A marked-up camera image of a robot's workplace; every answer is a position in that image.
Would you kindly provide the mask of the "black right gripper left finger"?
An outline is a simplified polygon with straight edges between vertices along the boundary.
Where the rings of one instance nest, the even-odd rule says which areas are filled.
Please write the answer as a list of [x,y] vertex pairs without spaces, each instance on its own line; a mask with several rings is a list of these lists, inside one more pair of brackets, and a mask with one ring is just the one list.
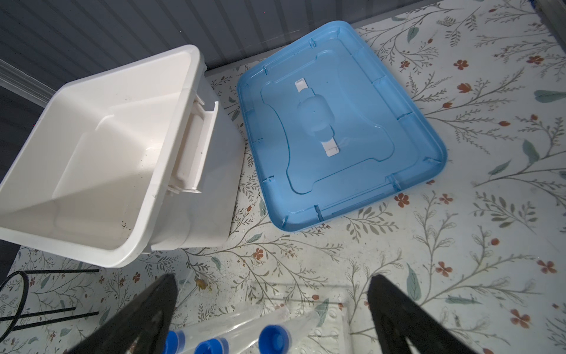
[[69,350],[70,353],[161,353],[164,349],[178,287],[174,274],[148,286],[107,323]]

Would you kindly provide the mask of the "white plastic storage box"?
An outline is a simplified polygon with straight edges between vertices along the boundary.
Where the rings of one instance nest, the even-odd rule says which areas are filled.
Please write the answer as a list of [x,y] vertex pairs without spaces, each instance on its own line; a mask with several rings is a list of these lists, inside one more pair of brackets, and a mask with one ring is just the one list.
[[104,268],[214,247],[245,142],[185,45],[68,83],[1,183],[1,238]]

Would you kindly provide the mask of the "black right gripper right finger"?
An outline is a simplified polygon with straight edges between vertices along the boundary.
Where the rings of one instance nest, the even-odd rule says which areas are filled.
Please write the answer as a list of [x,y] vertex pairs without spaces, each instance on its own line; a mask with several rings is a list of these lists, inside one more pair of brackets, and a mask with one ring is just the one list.
[[372,277],[368,303],[383,353],[472,353],[385,276]]

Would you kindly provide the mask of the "test tube blue cap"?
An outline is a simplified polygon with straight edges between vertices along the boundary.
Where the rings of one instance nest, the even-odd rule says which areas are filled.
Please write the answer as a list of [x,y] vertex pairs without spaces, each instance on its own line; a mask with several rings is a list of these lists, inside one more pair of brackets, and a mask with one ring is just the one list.
[[261,305],[249,305],[213,319],[189,325],[180,330],[170,330],[163,353],[188,353],[201,342],[234,330],[258,318],[263,311]]
[[270,314],[251,320],[213,339],[201,342],[194,354],[235,354],[244,353],[255,345],[263,329],[269,325],[279,325],[290,318],[287,308],[279,308]]
[[285,354],[291,353],[300,343],[324,324],[327,316],[327,306],[318,306],[309,311],[285,320],[281,324],[265,326],[258,339],[260,353]]

